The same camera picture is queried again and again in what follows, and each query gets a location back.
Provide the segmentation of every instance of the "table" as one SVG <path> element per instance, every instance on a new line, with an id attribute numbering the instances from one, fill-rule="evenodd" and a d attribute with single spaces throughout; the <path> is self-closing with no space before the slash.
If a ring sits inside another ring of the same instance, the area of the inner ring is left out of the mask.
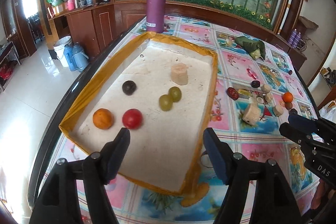
<path id="1" fill-rule="evenodd" d="M 78 77 L 64 96 L 49 122 L 36 156 L 28 190 L 28 201 L 31 207 L 58 158 L 63 157 L 68 161 L 74 161 L 86 157 L 84 152 L 59 132 L 58 124 L 94 73 L 130 40 L 145 32 L 145 24 L 146 19 L 141 20 L 115 43 L 109 45 Z M 190 18 L 165 16 L 164 34 L 181 37 L 217 52 L 218 76 L 209 126 L 214 128 L 221 141 L 227 142 L 233 151 L 242 153 L 248 159 L 256 161 L 275 159 L 289 181 L 301 212 L 304 213 L 310 206 L 318 177 L 303 166 L 305 159 L 299 146 L 282 137 L 278 131 L 280 124 L 287 121 L 288 111 L 285 109 L 284 115 L 275 117 L 272 106 L 282 105 L 281 95 L 289 90 L 295 97 L 293 107 L 300 115 L 317 118 L 317 110 L 287 53 L 265 42 L 265 61 L 261 59 L 254 61 L 244 49 L 234 43 L 235 37 L 244 35 L 255 39 L 254 37 Z M 258 93 L 251 88 L 252 80 L 259 80 L 261 84 L 270 84 L 274 95 L 270 105 L 259 105 L 262 116 L 256 127 L 247 126 L 241 121 L 242 112 L 248 105 L 249 97 L 253 93 Z M 230 86 L 240 93 L 237 101 L 231 100 L 226 94 L 226 89 Z M 227 186 L 217 179 L 212 168 L 208 168 L 207 158 L 202 157 L 201 164 L 202 174 L 199 182 L 208 183 L 210 190 L 203 199 L 190 207 L 181 206 L 182 197 L 163 197 L 117 175 L 106 186 L 106 191 L 120 223 L 140 224 L 160 221 L 212 223 L 220 209 Z M 251 215 L 255 185 L 255 182 L 250 183 L 243 222 L 248 222 Z M 77 187 L 84 222 L 91 223 L 82 181 L 77 181 Z"/>
<path id="2" fill-rule="evenodd" d="M 5 60 L 5 58 L 6 58 L 11 52 L 13 52 L 16 61 L 19 63 L 19 65 L 21 65 L 19 56 L 18 56 L 18 54 L 17 54 L 16 48 L 15 48 L 13 42 L 8 42 L 8 43 L 6 43 L 6 44 L 0 49 L 0 65 L 1 65 L 1 63 Z M 4 85 L 2 85 L 1 83 L 0 83 L 0 90 L 1 90 L 1 91 L 4 91 L 4 90 L 5 90 L 5 89 L 4 89 Z"/>

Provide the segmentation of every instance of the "white plastic bag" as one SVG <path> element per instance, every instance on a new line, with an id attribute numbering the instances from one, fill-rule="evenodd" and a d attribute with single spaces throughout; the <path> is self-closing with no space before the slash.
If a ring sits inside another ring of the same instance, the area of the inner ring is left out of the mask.
<path id="1" fill-rule="evenodd" d="M 329 121 L 336 123 L 336 102 L 330 101 L 323 108 L 320 109 L 320 115 Z"/>

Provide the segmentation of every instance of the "yellow tape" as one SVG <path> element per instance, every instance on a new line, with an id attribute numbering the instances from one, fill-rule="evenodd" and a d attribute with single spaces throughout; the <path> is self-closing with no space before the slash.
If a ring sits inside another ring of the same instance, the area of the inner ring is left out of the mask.
<path id="1" fill-rule="evenodd" d="M 195 148 L 193 155 L 192 163 L 186 176 L 184 182 L 178 192 L 168 191 L 162 188 L 159 188 L 154 185 L 150 185 L 146 182 L 139 181 L 133 178 L 126 177 L 128 180 L 148 189 L 151 189 L 155 192 L 166 194 L 166 195 L 184 195 L 184 196 L 194 196 L 197 188 L 197 183 L 199 176 L 201 174 L 201 168 L 199 166 L 199 159 L 201 155 L 201 149 L 203 145 L 203 131 L 206 129 L 210 121 L 210 112 L 212 109 L 212 102 L 214 100 L 214 91 L 216 88 L 217 80 L 217 53 L 207 48 L 203 48 L 192 44 L 186 40 L 183 40 L 179 37 L 172 37 L 163 34 L 157 34 L 154 32 L 145 32 L 136 38 L 128 42 L 120 51 L 118 51 L 107 63 L 95 74 L 95 76 L 90 80 L 90 82 L 83 88 L 76 100 L 73 102 L 67 114 L 64 116 L 62 122 L 59 125 L 59 128 L 63 134 L 72 140 L 80 149 L 85 153 L 90 154 L 94 151 L 90 151 L 87 147 L 84 147 L 79 141 L 75 140 L 71 135 L 75 125 L 88 106 L 88 104 L 95 98 L 100 89 L 103 87 L 105 82 L 110 78 L 110 76 L 115 72 L 115 70 L 123 63 L 123 61 L 135 50 L 137 49 L 144 41 L 151 39 L 153 41 L 165 43 L 165 44 L 174 44 L 189 50 L 195 51 L 203 56 L 209 55 L 212 57 L 212 75 L 211 83 L 209 86 L 208 100 L 206 105 L 206 114 L 204 115 L 204 120 L 202 122 L 201 128 L 199 129 L 199 139 Z"/>

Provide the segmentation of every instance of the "glossy white floor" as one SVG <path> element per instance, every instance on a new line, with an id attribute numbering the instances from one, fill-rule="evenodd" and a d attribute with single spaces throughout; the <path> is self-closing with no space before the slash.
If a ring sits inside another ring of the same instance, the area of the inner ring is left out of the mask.
<path id="1" fill-rule="evenodd" d="M 27 188 L 43 132 L 65 92 L 79 75 L 52 60 L 45 42 L 17 65 L 0 93 L 0 198 L 14 219 L 28 223 Z"/>

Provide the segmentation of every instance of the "patterned plastic tablecloth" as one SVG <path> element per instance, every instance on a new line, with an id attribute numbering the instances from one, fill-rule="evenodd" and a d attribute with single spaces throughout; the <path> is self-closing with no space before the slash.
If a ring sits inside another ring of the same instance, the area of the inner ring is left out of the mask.
<path id="1" fill-rule="evenodd" d="M 119 42 L 102 65 L 130 40 L 145 31 L 144 18 Z M 235 37 L 243 35 L 250 39 L 256 38 L 223 26 L 183 17 L 165 16 L 164 34 L 183 38 L 217 52 L 218 78 L 209 127 L 212 127 L 220 140 L 228 143 L 233 151 L 242 153 L 250 160 L 265 162 L 269 158 L 275 159 L 291 186 L 301 213 L 306 212 L 319 179 L 303 166 L 305 158 L 300 147 L 279 133 L 280 124 L 287 122 L 288 111 L 284 108 L 281 117 L 276 117 L 272 111 L 275 104 L 284 106 L 282 94 L 290 91 L 294 96 L 293 107 L 298 113 L 307 118 L 316 118 L 314 108 L 294 72 L 288 54 L 265 42 L 265 61 L 262 59 L 254 61 L 234 40 Z M 260 81 L 261 85 L 266 83 L 271 85 L 274 96 L 271 103 L 258 104 L 262 114 L 255 127 L 241 120 L 249 104 L 249 98 L 253 94 L 258 96 L 261 92 L 260 89 L 251 87 L 253 80 Z M 236 101 L 226 94 L 230 86 L 239 91 L 240 97 Z M 61 135 L 40 189 L 57 159 L 63 157 L 68 161 L 74 161 L 84 159 L 86 156 Z M 106 186 L 106 191 L 120 223 L 212 223 L 221 207 L 227 186 L 216 177 L 213 168 L 209 168 L 205 163 L 202 165 L 199 182 L 208 183 L 210 190 L 203 199 L 190 207 L 181 206 L 182 197 L 154 193 L 129 182 L 120 175 Z M 242 223 L 249 221 L 255 186 L 256 182 L 251 181 Z M 77 181 L 77 187 L 84 223 L 91 223 L 83 182 Z"/>

